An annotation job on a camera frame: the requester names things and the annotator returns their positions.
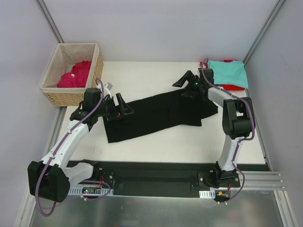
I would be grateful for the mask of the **black daisy print t-shirt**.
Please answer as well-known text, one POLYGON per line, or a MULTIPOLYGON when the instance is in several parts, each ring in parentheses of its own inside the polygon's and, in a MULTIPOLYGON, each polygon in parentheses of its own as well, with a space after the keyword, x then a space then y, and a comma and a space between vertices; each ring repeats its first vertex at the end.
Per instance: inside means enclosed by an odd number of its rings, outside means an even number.
POLYGON ((182 96, 184 89, 129 102, 134 113, 104 120, 108 143, 121 142, 178 125, 202 126, 201 120, 218 113, 210 100, 182 96))

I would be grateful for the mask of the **red t-shirt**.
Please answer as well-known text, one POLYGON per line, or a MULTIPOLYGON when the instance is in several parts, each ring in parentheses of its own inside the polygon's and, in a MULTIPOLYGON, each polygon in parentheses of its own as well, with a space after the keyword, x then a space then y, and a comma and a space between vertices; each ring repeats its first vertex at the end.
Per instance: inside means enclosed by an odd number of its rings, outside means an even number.
MULTIPOLYGON (((223 60, 223 62, 230 63, 230 62, 233 62, 233 60, 223 60)), ((208 68, 208 64, 203 61, 201 61, 199 64, 200 64, 201 68, 208 68)), ((245 90, 245 88, 238 87, 235 85, 221 85, 221 86, 227 91, 244 91, 245 90)))

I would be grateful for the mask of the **teal t-shirt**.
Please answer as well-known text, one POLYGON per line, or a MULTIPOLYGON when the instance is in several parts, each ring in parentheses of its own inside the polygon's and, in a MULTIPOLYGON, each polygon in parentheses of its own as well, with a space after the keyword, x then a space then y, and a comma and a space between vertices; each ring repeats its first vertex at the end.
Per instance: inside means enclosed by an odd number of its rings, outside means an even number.
POLYGON ((248 89, 247 73, 241 61, 208 61, 208 68, 214 72, 214 84, 233 85, 248 89))

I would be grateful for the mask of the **wicker basket with liner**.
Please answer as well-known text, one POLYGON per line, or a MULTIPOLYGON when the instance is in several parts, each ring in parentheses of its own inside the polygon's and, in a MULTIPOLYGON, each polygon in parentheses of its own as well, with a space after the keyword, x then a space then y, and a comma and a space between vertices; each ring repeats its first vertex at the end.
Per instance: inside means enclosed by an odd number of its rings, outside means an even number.
POLYGON ((40 88, 54 106, 76 106, 103 67, 97 43, 57 44, 40 88))

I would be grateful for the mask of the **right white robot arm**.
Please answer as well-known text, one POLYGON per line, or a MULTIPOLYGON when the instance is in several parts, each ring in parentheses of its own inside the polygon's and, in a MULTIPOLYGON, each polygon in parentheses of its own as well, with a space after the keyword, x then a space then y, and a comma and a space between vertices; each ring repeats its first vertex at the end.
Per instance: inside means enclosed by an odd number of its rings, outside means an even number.
POLYGON ((203 183, 219 188, 238 177, 237 160, 244 141, 252 140, 255 135, 255 118, 252 100, 249 97, 237 97, 223 87, 214 84, 212 69, 199 68, 199 76, 188 70, 173 87, 183 87, 184 97, 199 97, 214 102, 223 108, 222 128, 225 141, 221 156, 214 170, 203 177, 203 183))

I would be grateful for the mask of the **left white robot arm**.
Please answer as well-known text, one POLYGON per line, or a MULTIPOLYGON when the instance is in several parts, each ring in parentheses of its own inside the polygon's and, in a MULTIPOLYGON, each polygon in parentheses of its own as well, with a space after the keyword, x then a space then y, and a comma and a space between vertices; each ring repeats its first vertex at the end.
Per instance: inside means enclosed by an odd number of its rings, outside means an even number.
POLYGON ((28 168, 30 194, 36 199, 44 198, 63 202, 70 188, 87 181, 95 184, 100 172, 95 161, 82 160, 76 166, 67 168, 68 162, 79 143, 88 135, 100 117, 107 121, 134 113, 120 93, 114 97, 103 95, 99 88, 88 88, 84 99, 71 114, 68 126, 54 147, 39 162, 32 161, 28 168))

